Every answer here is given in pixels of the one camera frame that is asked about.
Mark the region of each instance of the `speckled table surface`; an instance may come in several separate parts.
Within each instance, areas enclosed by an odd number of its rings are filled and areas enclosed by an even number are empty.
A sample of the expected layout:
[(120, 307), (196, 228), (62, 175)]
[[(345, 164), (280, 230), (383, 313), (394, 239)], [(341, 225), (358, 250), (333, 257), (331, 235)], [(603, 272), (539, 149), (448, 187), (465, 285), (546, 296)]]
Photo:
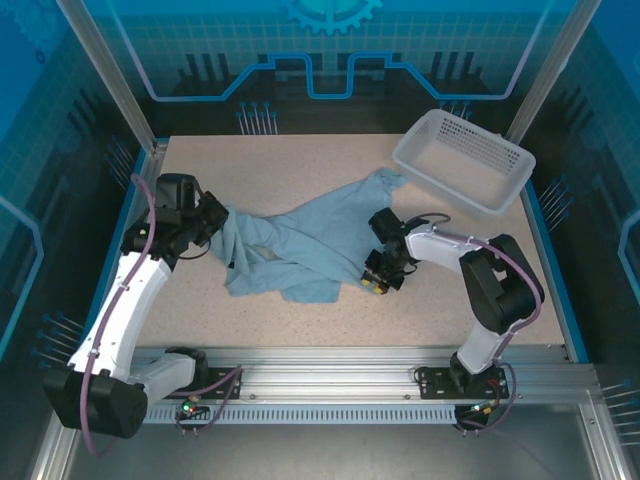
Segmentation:
[[(400, 135), (172, 137), (163, 172), (195, 175), (225, 204), (258, 216), (285, 213), (380, 167), (396, 168)], [(396, 190), (401, 219), (426, 211), (452, 215), (452, 231), (515, 237), (548, 291), (518, 199), (502, 216), (477, 222), (411, 184)], [(197, 253), (196, 249), (189, 254)], [(402, 289), (384, 296), (343, 285), (335, 304), (286, 302), (278, 292), (231, 297), (225, 268), (213, 256), (181, 262), (156, 299), (139, 346), (460, 345), (472, 325), (462, 277), (423, 263)], [(563, 343), (550, 300), (515, 343)]]

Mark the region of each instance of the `crumpled towel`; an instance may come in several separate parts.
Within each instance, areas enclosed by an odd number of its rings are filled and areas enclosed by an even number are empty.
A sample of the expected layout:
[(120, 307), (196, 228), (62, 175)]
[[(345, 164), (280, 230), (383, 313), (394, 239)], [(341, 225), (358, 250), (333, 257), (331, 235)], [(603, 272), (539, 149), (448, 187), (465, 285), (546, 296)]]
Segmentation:
[(405, 183), (383, 168), (285, 215), (259, 218), (227, 207), (229, 218), (211, 242), (227, 265), (227, 289), (234, 296), (280, 290), (285, 300), (336, 302), (342, 282), (361, 286), (367, 256), (381, 247), (369, 219), (391, 206), (391, 192)]

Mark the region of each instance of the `metal frame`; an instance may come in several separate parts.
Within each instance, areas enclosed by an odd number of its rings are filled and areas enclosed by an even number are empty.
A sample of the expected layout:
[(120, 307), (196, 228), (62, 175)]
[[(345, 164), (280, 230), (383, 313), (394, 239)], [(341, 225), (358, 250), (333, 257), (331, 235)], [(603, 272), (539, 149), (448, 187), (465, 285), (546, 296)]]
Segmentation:
[[(413, 371), (448, 367), (454, 347), (211, 348), (210, 365), (244, 368), (239, 402), (247, 404), (465, 405), (474, 400), (421, 400)], [(164, 349), (140, 348), (136, 366)], [(572, 364), (561, 346), (515, 345), (504, 359), (516, 370), (517, 404), (579, 404), (602, 399), (595, 370)], [(163, 401), (163, 404), (175, 403)]]
[(57, 2), (138, 142), (146, 152), (153, 154), (156, 137), (84, 2)]
[[(406, 411), (409, 407), (430, 408), (473, 403), (472, 400), (421, 400), (418, 386), (412, 380), (417, 366), (446, 366), (454, 347), (380, 347), (380, 348), (211, 348), (205, 349), (211, 365), (241, 364), (245, 372), (241, 395), (230, 403), (237, 411), (256, 411), (256, 408), (277, 405), (280, 411), (300, 411), (318, 405), (384, 406), (386, 411)], [(134, 354), (134, 365), (144, 365), (164, 353), (162, 348), (142, 348)], [(575, 405), (584, 406), (583, 418), (597, 418), (588, 424), (588, 438), (604, 439), (592, 443), (598, 471), (604, 479), (626, 479), (631, 476), (609, 475), (614, 472), (614, 443), (607, 444), (613, 433), (606, 427), (607, 408), (598, 386), (595, 370), (589, 364), (574, 364), (567, 360), (561, 346), (515, 345), (505, 360), (512, 363), (518, 378), (516, 405)], [(159, 406), (175, 405), (164, 400)], [(148, 423), (167, 423), (166, 421)], [(40, 449), (32, 480), (61, 480), (65, 466), (77, 445), (80, 435), (63, 428), (52, 416), (44, 443)], [(607, 456), (607, 448), (613, 453)], [(622, 460), (618, 467), (628, 471)]]
[(558, 34), (549, 55), (536, 75), (527, 96), (518, 109), (505, 138), (518, 145), (538, 114), (558, 76), (591, 22), (601, 0), (576, 0), (576, 5)]
[(625, 458), (620, 439), (606, 404), (590, 399), (580, 404), (582, 423), (600, 478), (626, 480), (638, 478)]

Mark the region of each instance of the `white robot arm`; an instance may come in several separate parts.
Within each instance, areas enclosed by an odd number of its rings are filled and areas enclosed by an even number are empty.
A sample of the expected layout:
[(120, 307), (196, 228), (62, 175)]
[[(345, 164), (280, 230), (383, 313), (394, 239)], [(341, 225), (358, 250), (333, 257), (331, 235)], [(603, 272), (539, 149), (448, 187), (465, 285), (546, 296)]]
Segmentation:
[(508, 235), (471, 242), (473, 237), (447, 233), (437, 222), (424, 218), (401, 222), (388, 208), (376, 213), (369, 225), (384, 244), (383, 252), (371, 252), (362, 276), (363, 283), (375, 284), (374, 291), (384, 294), (389, 288), (399, 289), (412, 273), (405, 268), (420, 261), (463, 275), (476, 322), (452, 357), (450, 373), (459, 390), (467, 392), (467, 386), (493, 366), (514, 329), (524, 326), (536, 308), (535, 295), (522, 275), (482, 245), (489, 244), (513, 260), (533, 281), (542, 302), (542, 287), (522, 251)]
[[(200, 199), (195, 205), (195, 192)], [(142, 425), (147, 408), (178, 389), (206, 387), (208, 367), (203, 352), (171, 349), (140, 369), (131, 360), (151, 305), (191, 242), (205, 246), (227, 219), (227, 210), (210, 192), (202, 192), (190, 175), (164, 174), (155, 198), (155, 235), (148, 253), (123, 289), (123, 282), (144, 253), (149, 225), (137, 222), (125, 232), (113, 285), (98, 318), (66, 368), (52, 368), (44, 389), (62, 424), (80, 428), (80, 392), (90, 375), (87, 396), (91, 431), (130, 438)], [(112, 299), (120, 291), (113, 310)], [(97, 349), (101, 323), (108, 316)], [(95, 355), (91, 371), (90, 354)]]

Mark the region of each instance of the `purple cable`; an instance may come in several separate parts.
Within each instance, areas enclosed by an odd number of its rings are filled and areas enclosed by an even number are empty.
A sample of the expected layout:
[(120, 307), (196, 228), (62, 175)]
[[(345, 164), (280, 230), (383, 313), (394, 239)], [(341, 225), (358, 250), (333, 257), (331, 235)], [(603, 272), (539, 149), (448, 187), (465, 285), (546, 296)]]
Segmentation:
[[(231, 394), (233, 393), (233, 387), (235, 387), (236, 382), (238, 381), (238, 378), (240, 377), (241, 373), (242, 373), (242, 368), (240, 366), (237, 366), (236, 368), (231, 370), (229, 373), (227, 373), (224, 376), (224, 378), (222, 378), (221, 380), (219, 380), (218, 382), (216, 382), (212, 386), (207, 387), (207, 388), (203, 388), (202, 390), (197, 390), (198, 392), (203, 392), (205, 390), (206, 391), (213, 390), (214, 388), (216, 388), (216, 386), (220, 386), (223, 383), (225, 383), (227, 380), (229, 380), (229, 377), (231, 377), (231, 375), (233, 375), (233, 378), (231, 379), (231, 384), (229, 385), (229, 388), (227, 389), (227, 393), (225, 394), (224, 400), (220, 404), (220, 407), (218, 407), (218, 410), (216, 411), (216, 413), (213, 415), (211, 420), (209, 420), (209, 423), (207, 423), (206, 425), (203, 425), (202, 427), (200, 427), (197, 430), (194, 430), (194, 434), (195, 434), (195, 432), (203, 432), (203, 431), (213, 427), (214, 423), (216, 423), (218, 421), (218, 419), (222, 415), (224, 407), (226, 407), (227, 403), (229, 403), (229, 399), (231, 398)], [(175, 392), (174, 395), (177, 395), (178, 393), (181, 394), (181, 395), (185, 394), (185, 393), (188, 393), (189, 395), (193, 394), (192, 392)], [(180, 420), (178, 420), (177, 417), (176, 417), (176, 425), (178, 426), (178, 428), (182, 429), (183, 433), (189, 431), (189, 429), (184, 428), (182, 426), (182, 424), (180, 423)]]
[(151, 244), (153, 242), (153, 237), (156, 232), (156, 210), (154, 207), (154, 199), (153, 194), (151, 193), (151, 188), (149, 188), (149, 184), (145, 181), (145, 179), (134, 173), (131, 175), (131, 181), (137, 187), (140, 187), (147, 198), (147, 203), (149, 205), (149, 233), (147, 235), (147, 241), (144, 244), (144, 248), (142, 252), (140, 252), (140, 257), (133, 265), (131, 271), (127, 274), (123, 282), (120, 284), (118, 290), (113, 295), (113, 298), (109, 302), (109, 306), (104, 312), (102, 319), (100, 320), (100, 324), (98, 325), (98, 330), (96, 332), (96, 336), (93, 339), (93, 344), (91, 345), (91, 351), (89, 353), (89, 358), (87, 360), (87, 366), (84, 371), (84, 375), (82, 376), (82, 387), (80, 389), (80, 425), (82, 428), (82, 437), (84, 438), (84, 443), (87, 445), (87, 449), (89, 452), (96, 458), (102, 458), (115, 444), (115, 439), (109, 444), (109, 446), (103, 451), (99, 452), (94, 443), (93, 438), (91, 437), (91, 431), (89, 430), (89, 415), (87, 412), (88, 405), (88, 396), (89, 396), (89, 379), (91, 378), (91, 371), (93, 370), (93, 365), (95, 363), (98, 349), (100, 348), (100, 341), (102, 340), (102, 336), (104, 335), (104, 331), (107, 328), (107, 323), (109, 322), (109, 318), (111, 314), (116, 308), (118, 301), (122, 294), (126, 291), (127, 286), (135, 276), (135, 274), (140, 269), (140, 266), (145, 261), (149, 250), (151, 249)]
[(540, 296), (540, 292), (538, 292), (538, 288), (536, 287), (535, 282), (529, 276), (529, 274), (527, 274), (527, 272), (525, 272), (524, 269), (520, 265), (518, 265), (509, 255), (507, 255), (506, 253), (504, 253), (501, 250), (498, 250), (496, 247), (494, 247), (493, 245), (490, 245), (487, 242), (483, 242), (481, 240), (477, 240), (477, 239), (475, 239), (473, 237), (465, 237), (463, 235), (456, 235), (454, 233), (441, 232), (441, 231), (436, 230), (435, 228), (434, 228), (434, 233), (436, 235), (438, 235), (438, 236), (440, 236), (442, 238), (446, 238), (448, 240), (454, 240), (456, 242), (470, 243), (472, 245), (477, 245), (477, 246), (482, 247), (482, 248), (484, 248), (486, 250), (489, 250), (496, 257), (500, 258), (502, 261), (507, 263), (511, 268), (513, 268), (516, 271), (516, 273), (518, 275), (520, 275), (520, 277), (522, 277), (522, 279), (527, 284), (527, 286), (531, 289), (531, 293), (533, 294), (533, 298), (535, 299), (535, 302), (536, 302), (535, 309), (533, 310), (533, 313), (531, 314), (531, 316), (529, 318), (524, 320), (522, 323), (513, 325), (508, 330), (507, 336), (500, 343), (500, 345), (498, 346), (498, 349), (496, 350), (496, 353), (493, 356), (494, 359), (500, 358), (500, 355), (502, 355), (502, 352), (504, 351), (504, 349), (507, 348), (507, 345), (509, 345), (509, 342), (511, 342), (511, 339), (514, 337), (516, 332), (518, 330), (523, 329), (524, 327), (527, 327), (527, 326), (531, 325), (540, 316), (540, 311), (542, 309), (542, 297)]
[(509, 373), (511, 373), (511, 395), (509, 396), (509, 403), (507, 403), (506, 408), (504, 409), (504, 412), (502, 412), (502, 415), (500, 415), (500, 417), (498, 418), (498, 420), (496, 420), (495, 422), (493, 422), (491, 425), (482, 425), (480, 423), (476, 423), (473, 422), (475, 425), (474, 426), (478, 426), (480, 425), (481, 428), (478, 429), (479, 433), (485, 433), (485, 432), (490, 432), (491, 430), (495, 430), (496, 427), (498, 425), (500, 425), (502, 422), (504, 422), (504, 420), (507, 418), (507, 415), (509, 414), (509, 412), (511, 411), (511, 408), (513, 407), (513, 404), (516, 401), (516, 388), (517, 388), (517, 384), (516, 384), (516, 372), (513, 369), (513, 367), (511, 366), (510, 363), (508, 362), (498, 362), (496, 360), (496, 366), (501, 366), (504, 365), (505, 367), (507, 367), (509, 369)]

